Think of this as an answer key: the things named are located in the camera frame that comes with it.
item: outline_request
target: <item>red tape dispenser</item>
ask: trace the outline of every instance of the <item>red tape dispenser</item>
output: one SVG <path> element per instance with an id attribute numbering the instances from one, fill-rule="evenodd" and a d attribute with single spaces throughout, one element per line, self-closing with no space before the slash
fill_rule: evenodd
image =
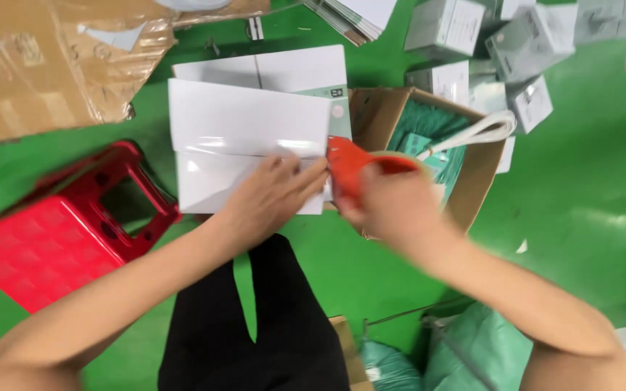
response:
<path id="1" fill-rule="evenodd" d="M 361 206 L 361 169 L 376 163 L 384 175 L 425 172 L 428 168 L 412 156 L 400 152 L 378 151 L 368 153 L 339 136 L 330 136 L 327 140 L 327 162 L 333 177 L 333 195 L 351 199 L 356 206 Z"/>

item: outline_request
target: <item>red plastic stool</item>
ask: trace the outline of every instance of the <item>red plastic stool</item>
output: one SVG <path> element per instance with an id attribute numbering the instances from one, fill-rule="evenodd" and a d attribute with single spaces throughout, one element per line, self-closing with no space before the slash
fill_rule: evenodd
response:
<path id="1" fill-rule="evenodd" d="M 146 254 L 181 215 L 142 171 L 142 160 L 132 142 L 118 141 L 48 175 L 0 214 L 0 289 L 32 313 Z M 127 176 L 157 210 L 135 237 L 100 203 Z"/>

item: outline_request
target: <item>black pants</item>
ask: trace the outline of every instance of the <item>black pants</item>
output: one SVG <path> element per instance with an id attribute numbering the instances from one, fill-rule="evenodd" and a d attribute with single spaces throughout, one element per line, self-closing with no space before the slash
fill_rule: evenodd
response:
<path id="1" fill-rule="evenodd" d="M 249 255 L 257 343 L 228 262 L 178 293 L 159 391 L 349 391 L 339 339 L 289 241 L 274 235 Z"/>

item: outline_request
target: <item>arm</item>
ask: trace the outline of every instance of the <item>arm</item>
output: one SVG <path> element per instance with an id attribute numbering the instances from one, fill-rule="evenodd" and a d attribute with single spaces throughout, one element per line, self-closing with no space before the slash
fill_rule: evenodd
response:
<path id="1" fill-rule="evenodd" d="M 80 389 L 85 363 L 152 307 L 276 232 L 322 190 L 326 166 L 296 173 L 296 158 L 265 158 L 197 229 L 22 321 L 0 340 L 0 389 Z"/>
<path id="2" fill-rule="evenodd" d="M 626 390 L 625 351 L 600 312 L 470 244 L 439 213 L 430 182 L 418 174 L 383 176 L 370 167 L 363 183 L 363 210 L 351 202 L 338 205 L 352 224 L 381 238 L 418 269 L 494 308 L 534 341 L 522 389 L 547 384 L 553 390 L 597 390 L 594 383 L 619 381 L 614 389 Z"/>

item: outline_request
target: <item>hand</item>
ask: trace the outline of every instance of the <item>hand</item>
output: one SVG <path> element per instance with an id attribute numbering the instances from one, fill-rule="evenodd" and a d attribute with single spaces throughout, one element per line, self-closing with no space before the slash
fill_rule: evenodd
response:
<path id="1" fill-rule="evenodd" d="M 353 226 L 416 260 L 418 253 L 445 248 L 462 234 L 441 213 L 439 191 L 422 173 L 383 175 L 376 164 L 362 170 L 362 208 L 336 200 L 340 214 Z"/>
<path id="2" fill-rule="evenodd" d="M 314 194 L 323 191 L 327 159 L 299 172 L 295 155 L 267 156 L 207 223 L 220 223 L 242 253 L 277 232 Z"/>

